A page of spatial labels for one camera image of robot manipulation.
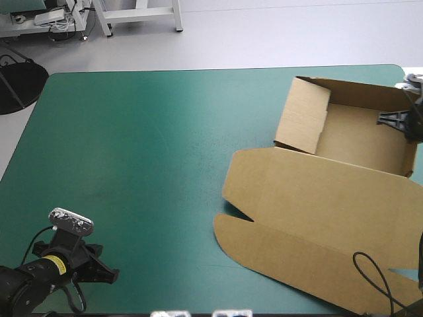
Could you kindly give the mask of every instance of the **black wire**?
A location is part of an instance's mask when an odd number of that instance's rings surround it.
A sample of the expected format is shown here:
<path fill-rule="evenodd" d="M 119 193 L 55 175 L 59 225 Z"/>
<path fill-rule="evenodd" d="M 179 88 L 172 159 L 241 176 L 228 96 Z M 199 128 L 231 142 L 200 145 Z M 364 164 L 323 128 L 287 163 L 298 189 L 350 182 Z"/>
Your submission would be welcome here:
<path fill-rule="evenodd" d="M 418 288 L 423 289 L 423 233 L 418 243 Z"/>
<path fill-rule="evenodd" d="M 357 264 L 357 256 L 364 256 L 366 257 L 368 260 L 370 260 L 370 262 L 373 264 L 373 266 L 375 267 L 375 269 L 377 270 L 377 272 L 379 273 L 379 275 L 381 276 L 382 280 L 383 280 L 383 284 L 385 284 L 386 290 L 387 292 L 385 292 L 383 289 L 381 289 L 379 286 L 376 285 L 375 282 L 373 282 L 364 272 L 363 270 L 360 268 L 360 266 Z M 384 274 L 382 273 L 381 269 L 379 268 L 379 266 L 376 264 L 376 262 L 366 253 L 364 252 L 356 252 L 353 254 L 352 256 L 352 261 L 354 263 L 354 266 L 356 267 L 358 273 L 361 274 L 362 277 L 364 277 L 364 279 L 369 282 L 369 284 L 371 286 L 373 286 L 376 290 L 378 290 L 380 293 L 384 294 L 388 299 L 389 299 L 389 305 L 391 307 L 391 316 L 394 315 L 394 308 L 393 308 L 393 303 L 397 304 L 398 306 L 400 306 L 402 309 L 404 309 L 405 311 L 409 312 L 410 314 L 416 316 L 416 317 L 421 317 L 419 314 L 416 314 L 415 312 L 413 312 L 411 309 L 409 309 L 407 306 L 405 306 L 403 303 L 401 303 L 400 301 L 398 301 L 396 298 L 394 298 L 391 294 L 391 290 L 388 286 L 388 282 L 384 276 Z"/>
<path fill-rule="evenodd" d="M 82 314 L 87 310 L 87 301 L 85 300 L 84 293 L 82 292 L 82 289 L 79 286 L 79 284 L 73 281 L 73 277 L 72 277 L 72 285 L 77 291 L 79 300 L 81 301 L 82 309 L 77 308 L 76 305 L 73 303 L 71 292 L 69 292 L 69 289 L 66 286 L 58 287 L 58 289 L 61 289 L 66 294 L 67 303 L 70 309 L 72 310 L 72 312 L 74 312 L 75 314 Z"/>
<path fill-rule="evenodd" d="M 93 22 L 93 26 L 90 28 L 90 30 L 88 31 L 87 34 L 85 34 L 85 36 L 90 36 L 91 32 L 94 30 L 95 27 L 95 22 L 97 21 L 96 17 L 95 17 L 95 10 L 94 10 L 94 22 Z"/>
<path fill-rule="evenodd" d="M 53 226 L 46 227 L 46 228 L 44 228 L 44 229 L 42 229 L 42 230 L 40 230 L 40 231 L 38 231 L 38 232 L 37 232 L 37 234 L 36 234 L 36 235 L 34 236 L 34 238 L 31 240 L 31 242 L 30 242 L 30 244 L 29 244 L 28 248 L 26 249 L 26 252 L 25 252 L 24 258 L 22 259 L 22 262 L 20 263 L 21 265 L 23 265 L 23 264 L 25 263 L 26 257 L 28 256 L 28 253 L 29 253 L 29 251 L 31 250 L 31 246 L 32 246 L 32 244 L 34 243 L 35 239 L 37 239 L 37 238 L 38 238 L 38 236 L 39 236 L 40 234 L 42 234 L 44 231 L 47 231 L 47 230 L 50 230 L 50 229 L 53 229 Z"/>

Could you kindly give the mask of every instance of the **white floor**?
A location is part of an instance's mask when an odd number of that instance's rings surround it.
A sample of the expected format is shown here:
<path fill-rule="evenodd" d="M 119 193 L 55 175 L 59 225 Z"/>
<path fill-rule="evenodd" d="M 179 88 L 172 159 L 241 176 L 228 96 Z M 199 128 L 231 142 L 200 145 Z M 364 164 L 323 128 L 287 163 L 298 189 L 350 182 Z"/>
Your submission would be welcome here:
<path fill-rule="evenodd" d="M 168 2 L 150 1 L 152 6 Z M 162 20 L 119 24 L 106 38 L 97 23 L 88 42 L 53 43 L 41 35 L 12 45 L 50 74 L 380 63 L 423 67 L 423 0 L 180 2 L 182 33 L 174 31 L 171 20 Z M 134 5 L 132 0 L 106 3 Z M 0 176 L 31 111 L 0 116 Z"/>

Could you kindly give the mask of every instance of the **green tabletop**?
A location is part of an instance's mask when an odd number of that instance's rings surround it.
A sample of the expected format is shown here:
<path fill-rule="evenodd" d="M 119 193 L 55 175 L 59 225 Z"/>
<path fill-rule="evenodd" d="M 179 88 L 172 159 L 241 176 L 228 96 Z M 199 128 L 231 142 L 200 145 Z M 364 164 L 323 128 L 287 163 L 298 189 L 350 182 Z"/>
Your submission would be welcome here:
<path fill-rule="evenodd" d="M 217 213 L 236 213 L 221 196 L 232 154 L 272 146 L 296 75 L 394 85 L 403 71 L 374 65 L 51 76 L 0 182 L 1 263 L 18 266 L 60 206 L 95 222 L 87 241 L 103 244 L 103 261 L 121 270 L 113 285 L 82 284 L 88 312 L 340 312 L 241 267 L 213 235 Z M 421 170 L 415 179 L 423 180 Z M 68 311 L 62 292 L 39 311 L 51 309 Z"/>

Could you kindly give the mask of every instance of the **cardboard box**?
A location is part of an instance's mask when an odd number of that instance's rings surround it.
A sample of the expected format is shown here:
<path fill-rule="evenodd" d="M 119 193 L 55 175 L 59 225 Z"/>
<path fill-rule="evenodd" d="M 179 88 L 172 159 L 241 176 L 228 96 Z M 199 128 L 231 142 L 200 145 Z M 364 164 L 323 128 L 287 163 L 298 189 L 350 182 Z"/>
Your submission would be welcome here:
<path fill-rule="evenodd" d="M 407 110 L 390 87 L 297 77 L 276 146 L 234 154 L 224 198 L 252 221 L 220 214 L 217 241 L 245 267 L 363 314 L 389 313 L 388 300 L 356 271 L 368 253 L 393 296 L 421 298 L 417 282 L 389 269 L 416 269 L 423 188 L 410 176 L 416 143 L 376 125 L 380 111 Z M 381 285 L 368 261 L 363 270 Z"/>

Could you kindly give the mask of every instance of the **white cart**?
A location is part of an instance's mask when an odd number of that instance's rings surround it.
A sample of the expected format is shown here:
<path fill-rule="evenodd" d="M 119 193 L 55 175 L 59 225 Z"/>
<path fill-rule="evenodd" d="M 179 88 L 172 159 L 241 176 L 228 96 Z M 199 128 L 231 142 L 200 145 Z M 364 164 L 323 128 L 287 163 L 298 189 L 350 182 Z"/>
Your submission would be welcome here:
<path fill-rule="evenodd" d="M 134 9 L 107 11 L 103 0 L 93 0 L 94 8 L 101 23 L 104 35 L 112 36 L 112 24 L 121 22 L 140 22 L 160 18 L 174 18 L 176 31 L 182 32 L 182 18 L 179 0 L 172 0 L 170 7 L 149 8 L 148 0 L 137 0 Z"/>
<path fill-rule="evenodd" d="M 67 6 L 72 10 L 72 16 L 75 20 L 74 24 L 69 25 L 67 32 L 82 32 L 87 27 L 87 18 L 90 13 L 89 10 L 82 11 L 85 7 L 91 6 L 92 0 L 78 0 L 76 7 L 74 0 L 66 0 Z M 43 32 L 58 32 L 57 30 L 50 30 L 49 26 L 34 25 L 34 19 L 28 18 L 22 24 L 18 24 L 11 19 L 10 15 L 0 15 L 0 38 L 16 37 L 21 34 L 43 33 Z"/>

